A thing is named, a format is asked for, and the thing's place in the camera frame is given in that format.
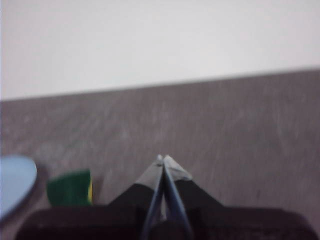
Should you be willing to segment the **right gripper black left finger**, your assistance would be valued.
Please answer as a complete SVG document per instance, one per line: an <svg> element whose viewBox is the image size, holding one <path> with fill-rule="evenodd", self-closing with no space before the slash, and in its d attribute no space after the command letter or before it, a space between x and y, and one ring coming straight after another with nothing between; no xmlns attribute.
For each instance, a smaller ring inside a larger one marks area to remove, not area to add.
<svg viewBox="0 0 320 240"><path fill-rule="evenodd" d="M110 240L150 240L151 232L161 219L163 194L161 155L124 192L108 204Z"/></svg>

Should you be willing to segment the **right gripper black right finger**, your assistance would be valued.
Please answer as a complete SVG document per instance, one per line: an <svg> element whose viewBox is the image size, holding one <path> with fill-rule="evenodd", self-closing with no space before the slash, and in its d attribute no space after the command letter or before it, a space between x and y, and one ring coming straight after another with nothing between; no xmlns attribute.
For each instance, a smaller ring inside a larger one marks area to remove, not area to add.
<svg viewBox="0 0 320 240"><path fill-rule="evenodd" d="M224 206L198 186L191 174L171 156L163 159L165 200L168 220L163 223L165 240L222 240L218 222Z"/></svg>

